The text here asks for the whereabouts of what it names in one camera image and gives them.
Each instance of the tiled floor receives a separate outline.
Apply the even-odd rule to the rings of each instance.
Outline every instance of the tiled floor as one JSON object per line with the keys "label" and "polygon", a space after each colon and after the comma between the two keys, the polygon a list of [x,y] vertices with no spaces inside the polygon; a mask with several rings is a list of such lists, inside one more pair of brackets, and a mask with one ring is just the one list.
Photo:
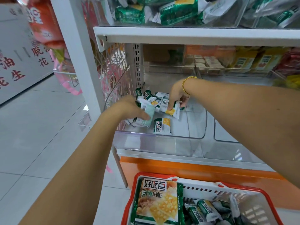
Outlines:
{"label": "tiled floor", "polygon": [[[16,225],[88,132],[78,123],[85,111],[51,76],[0,107],[0,224]],[[120,224],[130,190],[104,179],[94,224]],[[284,224],[300,213],[278,209]]]}

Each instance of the person's left arm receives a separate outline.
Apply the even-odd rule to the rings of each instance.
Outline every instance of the person's left arm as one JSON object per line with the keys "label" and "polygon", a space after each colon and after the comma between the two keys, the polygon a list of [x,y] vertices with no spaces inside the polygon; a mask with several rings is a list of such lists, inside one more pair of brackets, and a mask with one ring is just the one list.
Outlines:
{"label": "person's left arm", "polygon": [[115,130],[120,121],[134,117],[150,118],[132,96],[103,112],[19,225],[92,225]]}

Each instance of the orange panel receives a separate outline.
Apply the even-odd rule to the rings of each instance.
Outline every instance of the orange panel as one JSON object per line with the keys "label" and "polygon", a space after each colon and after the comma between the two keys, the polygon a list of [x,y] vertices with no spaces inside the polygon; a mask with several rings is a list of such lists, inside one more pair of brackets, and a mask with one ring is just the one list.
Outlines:
{"label": "orange panel", "polygon": [[181,162],[167,162],[132,157],[120,160],[126,180],[132,188],[138,172],[170,174],[180,178],[257,187],[266,191],[275,207],[300,210],[300,189],[276,172],[245,170],[220,166],[206,166]]}

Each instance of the red basket rim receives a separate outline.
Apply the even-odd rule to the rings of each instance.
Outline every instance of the red basket rim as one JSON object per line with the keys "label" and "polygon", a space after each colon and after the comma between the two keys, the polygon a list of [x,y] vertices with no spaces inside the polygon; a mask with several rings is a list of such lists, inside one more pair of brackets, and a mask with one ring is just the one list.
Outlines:
{"label": "red basket rim", "polygon": [[[148,177],[162,178],[162,179],[168,179],[168,178],[171,178],[171,177],[176,177],[176,175],[163,175],[163,174],[155,174],[155,173],[147,173],[147,172],[139,172],[139,173],[137,173],[134,176],[130,198],[129,198],[126,206],[125,206],[121,225],[127,225],[127,220],[128,220],[128,216],[129,216],[129,210],[130,210],[131,204],[132,204],[133,199],[134,199],[135,190],[136,190],[136,186],[137,186],[137,179],[138,179],[139,176],[148,176]],[[266,198],[266,200],[267,200],[267,202],[268,202],[268,204],[269,204],[269,206],[271,208],[271,211],[272,211],[272,213],[273,213],[273,215],[275,217],[275,220],[278,223],[278,225],[283,225],[283,223],[282,223],[282,221],[281,221],[281,219],[280,219],[280,217],[279,217],[279,215],[278,215],[278,213],[277,213],[277,211],[276,211],[276,209],[274,207],[274,204],[273,204],[270,196],[267,194],[267,192],[265,192],[262,189],[255,188],[255,187],[249,187],[249,186],[243,186],[243,185],[236,185],[236,184],[229,184],[229,183],[222,182],[222,181],[220,181],[220,183],[222,183],[225,186],[227,186],[229,188],[232,188],[232,189],[239,189],[239,190],[248,190],[248,191],[260,192]]]}

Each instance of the gold bracelet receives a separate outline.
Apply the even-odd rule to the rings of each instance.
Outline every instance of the gold bracelet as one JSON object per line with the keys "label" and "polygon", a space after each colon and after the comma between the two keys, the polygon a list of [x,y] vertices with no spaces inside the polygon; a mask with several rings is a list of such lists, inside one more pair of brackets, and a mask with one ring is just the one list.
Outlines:
{"label": "gold bracelet", "polygon": [[189,95],[189,93],[186,92],[186,90],[185,90],[185,88],[183,87],[183,85],[184,85],[185,81],[186,81],[187,79],[190,79],[190,78],[197,78],[197,77],[196,77],[196,76],[189,76],[188,78],[184,79],[184,81],[182,82],[182,89],[183,89],[183,91],[185,92],[185,94],[187,94],[188,96],[190,96],[190,95]]}

